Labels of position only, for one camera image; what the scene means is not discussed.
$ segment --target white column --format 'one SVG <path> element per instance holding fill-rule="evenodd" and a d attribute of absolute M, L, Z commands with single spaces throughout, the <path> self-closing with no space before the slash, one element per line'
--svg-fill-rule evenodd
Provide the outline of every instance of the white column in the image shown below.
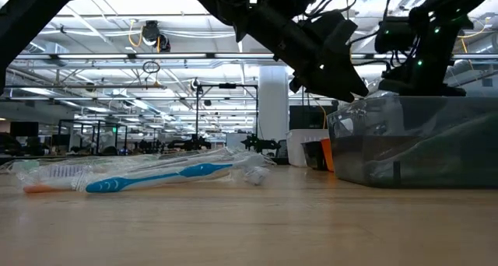
<path fill-rule="evenodd" d="M 286 67 L 259 68 L 258 137 L 265 140 L 286 139 L 289 130 L 289 83 Z"/>

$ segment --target desk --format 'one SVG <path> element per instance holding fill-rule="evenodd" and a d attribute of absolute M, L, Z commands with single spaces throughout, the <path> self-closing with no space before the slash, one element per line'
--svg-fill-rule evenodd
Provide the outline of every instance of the desk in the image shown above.
<path fill-rule="evenodd" d="M 0 265 L 496 265 L 496 191 L 381 190 L 276 167 L 262 187 L 19 193 L 0 176 Z"/>

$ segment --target table surface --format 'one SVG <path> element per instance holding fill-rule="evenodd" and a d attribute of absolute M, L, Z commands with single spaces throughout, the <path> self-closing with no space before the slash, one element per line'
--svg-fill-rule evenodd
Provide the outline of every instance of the table surface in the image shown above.
<path fill-rule="evenodd" d="M 0 265 L 493 265 L 498 193 L 381 190 L 276 167 L 265 185 L 26 195 L 0 176 Z"/>

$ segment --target clear plastic wrapper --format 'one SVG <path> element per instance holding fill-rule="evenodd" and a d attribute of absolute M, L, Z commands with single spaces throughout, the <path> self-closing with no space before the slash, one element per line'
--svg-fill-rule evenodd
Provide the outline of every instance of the clear plastic wrapper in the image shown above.
<path fill-rule="evenodd" d="M 109 193 L 165 184 L 215 180 L 230 174 L 260 185 L 271 164 L 253 152 L 216 149 L 174 156 L 89 157 L 55 163 L 17 162 L 9 165 L 26 193 L 85 191 Z"/>
<path fill-rule="evenodd" d="M 328 116 L 335 174 L 373 187 L 498 187 L 498 99 L 386 96 Z"/>

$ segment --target orange object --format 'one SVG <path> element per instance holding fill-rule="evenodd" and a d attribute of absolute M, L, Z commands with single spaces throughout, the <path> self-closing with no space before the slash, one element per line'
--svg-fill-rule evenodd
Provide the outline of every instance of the orange object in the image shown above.
<path fill-rule="evenodd" d="M 334 171 L 334 160 L 332 160 L 332 148 L 330 144 L 330 138 L 322 139 L 321 147 L 324 151 L 325 162 L 327 163 L 327 170 Z"/>

